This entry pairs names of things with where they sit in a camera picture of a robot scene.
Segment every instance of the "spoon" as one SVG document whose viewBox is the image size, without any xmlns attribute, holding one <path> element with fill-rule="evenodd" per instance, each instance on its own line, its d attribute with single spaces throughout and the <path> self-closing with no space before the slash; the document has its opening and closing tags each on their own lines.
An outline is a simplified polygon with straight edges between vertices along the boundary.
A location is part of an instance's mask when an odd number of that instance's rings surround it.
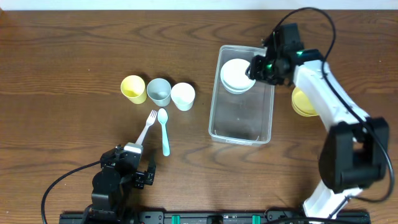
<svg viewBox="0 0 398 224">
<path fill-rule="evenodd" d="M 161 108 L 157 113 L 157 120 L 162 125 L 162 144 L 163 144 L 163 155 L 170 155 L 169 139 L 167 137 L 166 122 L 168 120 L 167 112 L 165 109 Z"/>
</svg>

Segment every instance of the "green clip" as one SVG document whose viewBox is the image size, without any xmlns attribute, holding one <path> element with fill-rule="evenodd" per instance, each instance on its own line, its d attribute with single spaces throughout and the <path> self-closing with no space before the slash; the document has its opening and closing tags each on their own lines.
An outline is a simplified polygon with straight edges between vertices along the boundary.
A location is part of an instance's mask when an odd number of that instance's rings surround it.
<svg viewBox="0 0 398 224">
<path fill-rule="evenodd" d="M 252 224 L 261 224 L 261 217 L 259 215 L 253 215 L 252 219 L 253 219 Z"/>
<path fill-rule="evenodd" d="M 172 215 L 172 224 L 180 224 L 180 216 Z"/>
</svg>

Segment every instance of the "gray cup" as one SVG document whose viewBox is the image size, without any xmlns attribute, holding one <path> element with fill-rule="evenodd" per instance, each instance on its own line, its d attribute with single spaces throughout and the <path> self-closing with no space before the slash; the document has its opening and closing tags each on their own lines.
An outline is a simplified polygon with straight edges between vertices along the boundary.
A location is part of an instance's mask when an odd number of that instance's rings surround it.
<svg viewBox="0 0 398 224">
<path fill-rule="evenodd" d="M 167 80 L 156 78 L 149 82 L 147 93 L 157 106 L 167 106 L 170 103 L 172 87 Z"/>
</svg>

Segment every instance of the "fork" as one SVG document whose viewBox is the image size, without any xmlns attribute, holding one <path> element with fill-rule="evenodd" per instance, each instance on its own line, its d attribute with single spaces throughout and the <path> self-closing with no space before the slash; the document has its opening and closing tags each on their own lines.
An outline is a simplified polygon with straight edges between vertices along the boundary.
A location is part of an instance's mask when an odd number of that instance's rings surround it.
<svg viewBox="0 0 398 224">
<path fill-rule="evenodd" d="M 149 114 L 149 117 L 147 119 L 147 123 L 144 127 L 144 130 L 142 130 L 141 134 L 139 135 L 136 144 L 142 145 L 142 142 L 144 141 L 145 135 L 147 134 L 148 128 L 155 123 L 156 120 L 156 115 L 157 111 L 152 110 Z"/>
</svg>

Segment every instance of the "yellow plate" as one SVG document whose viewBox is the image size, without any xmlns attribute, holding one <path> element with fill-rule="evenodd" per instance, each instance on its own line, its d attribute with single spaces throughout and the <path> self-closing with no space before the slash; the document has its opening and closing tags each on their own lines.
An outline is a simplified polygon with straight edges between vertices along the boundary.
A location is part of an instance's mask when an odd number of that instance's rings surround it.
<svg viewBox="0 0 398 224">
<path fill-rule="evenodd" d="M 301 91 L 299 88 L 294 88 L 292 93 L 292 107 L 293 110 L 296 111 L 301 116 L 304 117 L 311 117 L 311 116 L 318 116 L 318 113 L 315 111 L 313 106 L 311 105 L 310 100 Z"/>
</svg>

